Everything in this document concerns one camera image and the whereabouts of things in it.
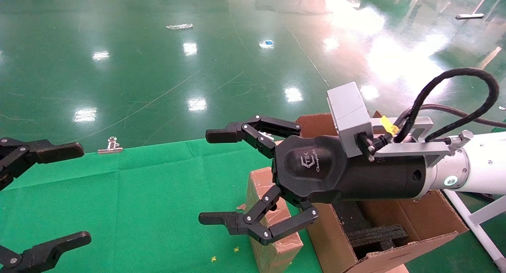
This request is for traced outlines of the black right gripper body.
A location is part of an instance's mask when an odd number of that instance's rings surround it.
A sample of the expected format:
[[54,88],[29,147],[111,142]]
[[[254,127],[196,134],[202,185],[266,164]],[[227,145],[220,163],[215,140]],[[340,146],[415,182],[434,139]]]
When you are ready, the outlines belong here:
[[349,158],[338,136],[289,136],[274,149],[273,164],[276,185],[294,204],[415,198],[427,174],[423,156]]

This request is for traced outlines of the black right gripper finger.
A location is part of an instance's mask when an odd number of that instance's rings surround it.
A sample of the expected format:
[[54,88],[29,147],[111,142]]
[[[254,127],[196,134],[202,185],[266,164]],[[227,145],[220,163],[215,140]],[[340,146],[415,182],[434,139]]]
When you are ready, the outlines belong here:
[[303,201],[300,214],[271,227],[264,226],[261,220],[267,212],[275,208],[282,196],[282,190],[277,185],[273,185],[246,214],[237,211],[203,212],[199,214],[198,220],[206,226],[223,225],[230,235],[248,235],[258,243],[268,245],[307,228],[319,216],[318,210],[310,202]]
[[208,143],[247,142],[266,158],[273,158],[276,143],[264,135],[282,138],[300,136],[301,126],[295,122],[268,116],[254,116],[242,122],[231,122],[222,129],[208,129],[205,138]]

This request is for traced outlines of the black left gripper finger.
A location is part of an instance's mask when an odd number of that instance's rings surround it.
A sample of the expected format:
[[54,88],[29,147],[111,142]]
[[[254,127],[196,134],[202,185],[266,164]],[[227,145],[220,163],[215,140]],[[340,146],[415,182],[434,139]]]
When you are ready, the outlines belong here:
[[53,269],[59,258],[68,251],[90,244],[87,231],[73,233],[33,246],[21,254],[1,246],[2,273],[42,273]]
[[78,142],[53,145],[49,140],[19,141],[4,137],[0,140],[0,190],[8,187],[35,164],[50,164],[84,156]]

